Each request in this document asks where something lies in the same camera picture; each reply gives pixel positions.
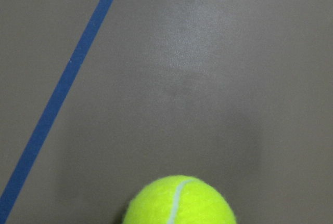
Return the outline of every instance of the gray surface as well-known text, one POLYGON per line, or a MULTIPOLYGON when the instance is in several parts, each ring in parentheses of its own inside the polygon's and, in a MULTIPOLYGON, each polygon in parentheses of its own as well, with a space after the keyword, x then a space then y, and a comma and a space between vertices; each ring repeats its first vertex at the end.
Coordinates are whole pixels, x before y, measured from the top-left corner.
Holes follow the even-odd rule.
MULTIPOLYGON (((98 0, 0 0, 0 191, 98 0)), ((239 223, 333 223, 333 0, 115 0, 8 219, 112 223, 187 174, 239 223)))

